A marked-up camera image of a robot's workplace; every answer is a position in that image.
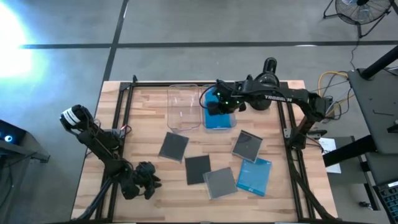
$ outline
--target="gray floor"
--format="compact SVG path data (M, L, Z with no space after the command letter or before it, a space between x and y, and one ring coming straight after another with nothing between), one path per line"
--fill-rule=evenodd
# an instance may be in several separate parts
M69 219L85 148L63 130L58 118L78 103L95 112L109 49L15 50L2 38L13 44L111 43L121 4L122 0L0 2L0 11L11 15L13 24L0 22L9 34L0 37L6 49L0 52L0 94L7 96L0 98L0 119L30 131L51 154L48 164L32 161L10 223ZM356 40L354 26L338 18L321 20L327 4L326 0L131 0L120 43ZM390 13L364 40L397 40L397 19L395 12ZM140 80L240 80L249 73L257 75L265 58L275 57L281 80L305 80L314 90L324 71L352 69L353 47L119 49L110 80L130 80L133 74ZM366 67L391 48L359 46L353 62ZM347 83L333 87L328 95L338 96L348 88ZM354 98L340 121L320 127L329 136L360 138L368 133ZM383 212L357 206L366 200L362 186L331 186L340 218L387 223Z

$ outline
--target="transparent bin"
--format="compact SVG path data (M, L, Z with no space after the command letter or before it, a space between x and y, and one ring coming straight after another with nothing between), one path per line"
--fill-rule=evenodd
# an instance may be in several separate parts
M195 84L170 85L167 89L167 126L174 132L188 131L201 124L200 91Z
M212 85L205 85L201 88L201 94L207 90L207 88ZM206 93L204 93L201 103L203 106L206 106L206 101L218 101L216 96L213 96L214 87L210 88ZM222 114L222 115L209 115L208 109L201 108L202 111L202 120L203 126L207 130L230 130L231 128L236 126L236 118L235 114Z

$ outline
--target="black cable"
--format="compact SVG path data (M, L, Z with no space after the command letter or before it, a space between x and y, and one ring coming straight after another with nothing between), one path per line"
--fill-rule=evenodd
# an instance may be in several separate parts
M344 113L340 113L339 115L334 116L334 118L337 117L337 116L340 116L340 117L341 117L341 115L348 113L348 111L349 111L349 93L350 93L351 90L352 90L352 88L350 88L350 89L348 90L348 93L347 93L347 110L344 111Z
M203 106L203 104L201 103L201 99L203 98L203 95L204 95L209 89L213 88L214 86L216 86L216 85L211 85L211 86L209 86L204 92L201 93L201 95L200 95L200 97L199 97L199 105L200 105L202 108L204 108L204 109L208 109L208 107Z
M5 198L0 203L0 208L6 203L6 200L7 200L8 196L10 195L11 189L13 188L13 185L14 185L13 179L12 179L11 165L8 165L8 170L9 170L9 174L8 174L7 179L10 180L10 187L8 188L8 191L7 191L7 194L6 194Z
M391 75L393 75L393 76L397 76L398 77L398 75L397 74L395 74L395 73L392 73L392 72L390 72L389 70L387 70L387 69L383 69L384 71L386 71L386 72L388 72L388 73L390 73Z
M86 153L85 158L87 158L87 156L90 155L91 153L93 153L93 151L90 151L90 152Z
M327 86L326 86L326 88L325 88L325 91L324 91L323 94L322 94L322 97L325 96L326 91L328 91L328 88L330 87L331 81L332 81L336 76L337 76L337 74L333 74L333 76L330 78L329 83L327 84Z
M327 119L327 121L324 122L324 124L329 123L331 120L338 121L341 118L341 114L342 114L341 105L338 103L337 106L338 106L339 114L336 116L338 116L338 118L335 118L334 116L326 117L325 119Z
M18 161L15 161L15 162L13 162L12 164L9 164L7 167L13 166L14 164L17 164L18 162L23 161L23 160L27 159L28 157L33 156L33 155L36 154L36 153L37 153L37 152L33 152L33 153L31 153L31 154L29 154L29 155L23 157L22 159L19 159Z
M323 89L326 89L326 88L329 88L329 87L332 87L332 86L336 86L336 85L340 85L340 84L346 83L346 82L348 82L348 80L345 80L345 81L343 81L343 82L339 82L339 83L336 83L336 84L333 84L333 85L330 85L330 86L322 87L322 88L319 88L319 89L316 89L316 90L311 90L311 91L323 90Z
M309 146L319 146L319 145L317 145L317 144L311 144L311 143L305 143L306 145L309 145Z
M126 124L126 129L127 128L129 128L130 130L126 131L126 133L124 133L124 136L128 135L132 131L132 128L130 127L130 125Z
M353 64L353 60L354 60L354 51L358 48L359 46L359 37L358 40L356 41L356 45L354 47L354 49L351 51L351 60L349 61L349 63L351 64L351 66L354 68L354 71L356 70L355 65Z
M315 142L316 146L319 146L319 147L320 147L322 153L323 153L323 152L328 152L328 151L324 150L323 147L322 147L322 145L319 144L319 142L317 142L315 139L312 139L312 138L310 138L310 137L308 137L308 136L306 136L306 135L304 135L304 134L302 134L302 133L300 133L300 134L301 134L302 136L305 136L307 139L309 139L309 140Z

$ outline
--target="black desk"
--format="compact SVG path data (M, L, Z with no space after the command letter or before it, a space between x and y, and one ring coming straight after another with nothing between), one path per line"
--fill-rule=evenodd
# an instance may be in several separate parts
M25 131L19 143L0 140L0 223L7 223L30 159L48 162L50 155L40 146L31 133Z
M324 155L325 165L365 154L377 185L397 180L398 172L388 167L398 163L398 133L387 128L398 120L398 77L382 70L370 81L358 72L348 72L348 78L371 134Z
M387 132L398 120L398 77L381 70L370 81L358 72L349 72L348 78L377 151L398 154L398 133Z
M352 142L355 142L354 136L351 137L337 137L335 140L336 148L345 147ZM340 174L328 174L330 182L334 184L363 184L366 194L368 195L369 202L373 210L380 210L381 206L377 202L377 195L372 188L372 182L366 170L363 170L361 156L356 156L340 162Z

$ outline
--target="wooden table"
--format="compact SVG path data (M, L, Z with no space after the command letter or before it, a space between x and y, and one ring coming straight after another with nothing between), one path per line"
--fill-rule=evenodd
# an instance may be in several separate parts
M304 82L288 81L290 88L305 88ZM102 128L112 126L120 82L104 82L96 118ZM297 123L303 118L294 105ZM211 169L231 167L237 179L242 159L231 154L233 144L241 130L263 138L259 157L272 161L272 169L265 197L239 189L238 193L209 200L205 184L187 185L184 161L159 158L167 127L167 88L135 87L129 116L132 132L126 138L124 158L137 166L140 161L151 161L163 186L156 189L150 200L137 197L125 200L118 188L115 222L292 222L296 212L289 179L285 148L276 102L269 110L255 111L250 106L245 112L235 113L237 125L228 133L206 133L203 126L191 133L185 157L210 155ZM320 149L307 146L303 151L311 191L326 210L337 217L328 176ZM98 193L103 164L93 154L85 160L72 218L78 217ZM302 191L300 198L304 214L307 208ZM108 211L105 202L104 215Z

